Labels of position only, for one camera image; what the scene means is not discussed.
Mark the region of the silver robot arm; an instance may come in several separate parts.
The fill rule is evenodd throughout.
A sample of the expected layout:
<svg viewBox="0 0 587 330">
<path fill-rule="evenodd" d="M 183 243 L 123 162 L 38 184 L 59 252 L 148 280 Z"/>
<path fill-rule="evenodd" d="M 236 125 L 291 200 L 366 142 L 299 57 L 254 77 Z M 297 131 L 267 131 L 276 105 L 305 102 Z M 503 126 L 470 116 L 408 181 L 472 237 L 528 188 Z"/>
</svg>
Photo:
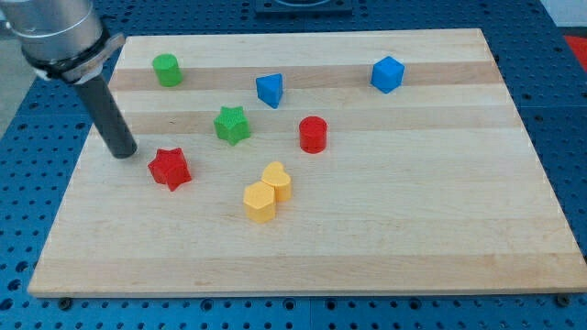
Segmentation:
<svg viewBox="0 0 587 330">
<path fill-rule="evenodd" d="M 109 32 L 90 0 L 1 0 L 1 12 L 44 80 L 87 83 L 125 44 L 123 34 Z"/>
</svg>

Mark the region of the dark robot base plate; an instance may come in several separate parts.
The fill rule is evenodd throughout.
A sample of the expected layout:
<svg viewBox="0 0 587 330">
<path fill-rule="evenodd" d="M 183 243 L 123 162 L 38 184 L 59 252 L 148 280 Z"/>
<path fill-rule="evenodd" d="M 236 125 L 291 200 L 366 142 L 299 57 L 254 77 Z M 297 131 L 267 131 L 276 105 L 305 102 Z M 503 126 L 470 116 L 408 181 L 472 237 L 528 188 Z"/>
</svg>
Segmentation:
<svg viewBox="0 0 587 330">
<path fill-rule="evenodd" d="M 350 16 L 352 0 L 253 0 L 257 17 Z"/>
</svg>

